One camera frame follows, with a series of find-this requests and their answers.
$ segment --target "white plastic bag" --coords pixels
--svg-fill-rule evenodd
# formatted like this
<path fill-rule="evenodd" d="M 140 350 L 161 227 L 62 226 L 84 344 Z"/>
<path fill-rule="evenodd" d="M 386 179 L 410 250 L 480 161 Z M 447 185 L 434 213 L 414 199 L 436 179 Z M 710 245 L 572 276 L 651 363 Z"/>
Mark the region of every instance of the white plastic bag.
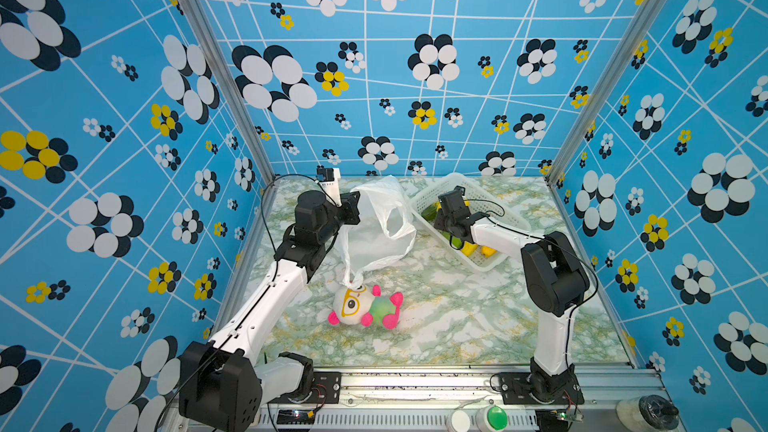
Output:
<path fill-rule="evenodd" d="M 360 191 L 360 224 L 341 227 L 336 240 L 345 265 L 342 285 L 358 288 L 363 272 L 394 264 L 411 251 L 416 227 L 406 194 L 395 177 L 387 176 L 352 191 Z"/>

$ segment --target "stuffed toy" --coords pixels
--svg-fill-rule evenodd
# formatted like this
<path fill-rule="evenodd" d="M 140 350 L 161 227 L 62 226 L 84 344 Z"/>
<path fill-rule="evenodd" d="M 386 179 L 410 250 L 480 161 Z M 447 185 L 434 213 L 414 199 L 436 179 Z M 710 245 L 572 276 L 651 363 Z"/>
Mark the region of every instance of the stuffed toy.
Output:
<path fill-rule="evenodd" d="M 341 288 L 333 300 L 333 312 L 328 316 L 328 322 L 331 325 L 362 324 L 363 327 L 377 322 L 391 331 L 400 319 L 402 299 L 402 292 L 395 292 L 390 298 L 382 297 L 378 285 L 370 290 L 365 285 L 355 289 Z"/>

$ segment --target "marble tabletop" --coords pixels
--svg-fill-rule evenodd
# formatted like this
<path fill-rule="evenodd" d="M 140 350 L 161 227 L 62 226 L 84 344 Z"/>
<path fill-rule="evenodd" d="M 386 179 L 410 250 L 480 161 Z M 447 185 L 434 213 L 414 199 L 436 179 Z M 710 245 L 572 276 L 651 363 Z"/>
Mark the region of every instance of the marble tabletop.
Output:
<path fill-rule="evenodd" d="M 375 179 L 343 178 L 341 190 L 348 192 Z M 410 197 L 439 179 L 398 178 Z M 473 180 L 526 218 L 533 232 L 560 230 L 568 234 L 543 178 Z M 316 186 L 306 178 L 290 177 L 279 180 L 275 187 L 277 196 L 267 224 L 277 241 L 293 223 L 296 197 Z M 315 366 L 326 367 L 529 362 L 536 349 L 538 309 L 526 291 L 522 266 L 507 258 L 490 272 L 474 272 L 447 245 L 414 223 L 417 236 L 410 253 L 392 266 L 365 273 L 365 282 L 379 284 L 383 295 L 405 295 L 397 328 L 388 331 L 380 326 L 328 323 L 344 271 L 338 250 L 332 250 L 264 344 L 263 352 L 269 359 L 290 351 L 312 358 Z M 262 281 L 272 260 L 270 240 L 264 234 L 246 297 Z M 576 362 L 628 361 L 598 297 L 579 309 L 574 327 Z"/>

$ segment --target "basket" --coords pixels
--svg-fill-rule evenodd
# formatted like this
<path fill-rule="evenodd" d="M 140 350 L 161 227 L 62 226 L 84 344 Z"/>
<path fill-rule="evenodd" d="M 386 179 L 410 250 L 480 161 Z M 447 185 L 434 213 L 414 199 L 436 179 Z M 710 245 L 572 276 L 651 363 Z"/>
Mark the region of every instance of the basket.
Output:
<path fill-rule="evenodd" d="M 466 199 L 482 198 L 484 200 L 494 201 L 502 208 L 504 208 L 504 217 L 501 218 L 500 222 L 503 221 L 504 224 L 520 228 L 522 230 L 531 230 L 531 224 L 529 224 L 528 221 L 521 217 L 519 214 L 516 214 L 509 210 L 509 208 L 505 207 L 498 197 L 492 196 L 482 187 L 478 186 L 476 181 L 464 177 L 462 174 L 457 172 L 448 174 L 442 180 L 436 181 L 434 184 L 421 190 L 418 194 L 411 198 L 411 208 L 414 211 L 416 219 L 421 224 L 423 224 L 427 230 L 429 230 L 429 233 L 435 236 L 438 242 L 444 244 L 447 248 L 450 248 L 458 258 L 464 261 L 464 263 L 466 263 L 466 265 L 468 265 L 473 270 L 478 272 L 487 272 L 504 261 L 507 255 L 496 252 L 490 257 L 485 257 L 485 255 L 480 252 L 481 248 L 478 247 L 471 255 L 469 255 L 469 257 L 467 257 L 461 251 L 451 247 L 451 245 L 448 244 L 448 240 L 443 237 L 442 233 L 432 224 L 427 222 L 424 217 L 422 217 L 422 212 L 424 212 L 427 207 L 437 202 L 438 196 L 445 194 L 446 192 L 450 192 L 456 186 L 464 187 L 464 197 Z M 486 212 L 490 208 L 495 208 L 495 206 L 493 204 L 487 204 L 486 202 L 469 203 L 469 210 L 472 213 Z"/>

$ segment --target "green vegetable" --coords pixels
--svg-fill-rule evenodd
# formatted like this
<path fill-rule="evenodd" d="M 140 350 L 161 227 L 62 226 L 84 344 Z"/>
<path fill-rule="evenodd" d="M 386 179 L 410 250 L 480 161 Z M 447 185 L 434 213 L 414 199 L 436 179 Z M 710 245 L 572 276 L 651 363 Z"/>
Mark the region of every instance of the green vegetable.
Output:
<path fill-rule="evenodd" d="M 445 237 L 446 239 L 451 237 L 451 235 L 448 234 L 447 232 L 442 232 L 442 236 Z M 453 245 L 454 248 L 457 248 L 457 249 L 461 249 L 464 247 L 464 241 L 458 237 L 454 237 L 453 242 L 451 242 L 451 244 Z"/>
<path fill-rule="evenodd" d="M 437 217 L 437 209 L 440 202 L 435 202 L 434 204 L 431 204 L 429 207 L 425 208 L 422 212 L 422 217 L 424 217 L 424 220 L 427 222 L 434 222 L 435 217 Z"/>

